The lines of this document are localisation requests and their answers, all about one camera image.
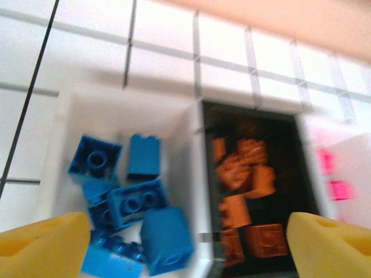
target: sorting tray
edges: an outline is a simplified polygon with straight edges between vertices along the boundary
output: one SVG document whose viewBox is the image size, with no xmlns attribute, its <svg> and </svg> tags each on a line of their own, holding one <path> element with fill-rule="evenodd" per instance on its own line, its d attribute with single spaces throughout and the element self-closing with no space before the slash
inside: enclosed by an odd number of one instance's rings
<svg viewBox="0 0 371 278">
<path fill-rule="evenodd" d="M 282 224 L 285 232 L 292 212 L 318 214 L 295 116 L 204 101 L 203 119 L 214 251 L 209 277 L 298 277 L 289 250 L 287 255 L 279 257 L 256 258 L 251 255 L 245 240 L 245 227 L 238 228 L 245 261 L 224 267 L 219 204 L 224 197 L 236 192 L 226 191 L 218 180 L 212 150 L 212 140 L 220 137 L 225 138 L 227 154 L 235 152 L 240 138 L 265 142 L 267 165 L 274 169 L 276 176 L 276 191 L 266 197 L 246 200 L 246 204 L 251 225 Z"/>
</svg>

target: pink lego brick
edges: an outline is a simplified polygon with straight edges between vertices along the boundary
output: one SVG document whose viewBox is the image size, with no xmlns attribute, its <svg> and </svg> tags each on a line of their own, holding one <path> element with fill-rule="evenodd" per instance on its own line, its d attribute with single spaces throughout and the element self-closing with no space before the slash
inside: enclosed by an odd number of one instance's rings
<svg viewBox="0 0 371 278">
<path fill-rule="evenodd" d="M 317 156 L 320 161 L 321 170 L 323 175 L 332 174 L 335 167 L 335 155 L 329 152 L 326 148 L 317 149 Z"/>
<path fill-rule="evenodd" d="M 333 201 L 354 199 L 353 187 L 344 181 L 330 181 L 329 187 Z"/>
</svg>

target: bin compartment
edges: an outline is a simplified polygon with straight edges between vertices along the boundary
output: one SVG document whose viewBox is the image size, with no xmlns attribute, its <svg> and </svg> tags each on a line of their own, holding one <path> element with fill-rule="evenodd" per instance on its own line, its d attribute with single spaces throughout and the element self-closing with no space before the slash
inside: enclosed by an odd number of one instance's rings
<svg viewBox="0 0 371 278">
<path fill-rule="evenodd" d="M 209 277 L 297 277 L 285 236 L 288 219 L 294 211 L 318 214 L 318 209 L 295 116 L 204 101 L 203 119 L 215 257 Z M 229 183 L 235 186 L 226 186 L 220 170 L 227 159 L 240 182 Z M 226 226 L 220 204 L 241 195 L 251 222 Z M 233 204 L 235 212 L 241 208 L 240 202 Z M 228 256 L 234 249 L 223 245 L 231 228 L 243 251 L 233 264 Z"/>
<path fill-rule="evenodd" d="M 159 179 L 169 203 L 184 211 L 195 248 L 185 270 L 165 276 L 205 277 L 213 255 L 212 243 L 205 242 L 200 235 L 211 232 L 205 142 L 199 132 L 203 126 L 201 115 L 200 103 L 193 98 L 98 86 L 75 86 L 61 92 L 34 220 L 69 211 L 88 213 L 82 187 L 67 173 L 83 134 L 125 146 L 115 168 L 122 188 L 133 185 L 126 180 L 131 136 L 137 133 L 144 138 L 156 136 L 161 140 Z M 102 202 L 89 210 L 97 222 L 115 230 L 112 215 L 107 215 L 108 205 Z M 125 242 L 140 242 L 141 225 L 138 222 L 119 235 Z M 145 269 L 141 277 L 147 276 Z"/>
</svg>

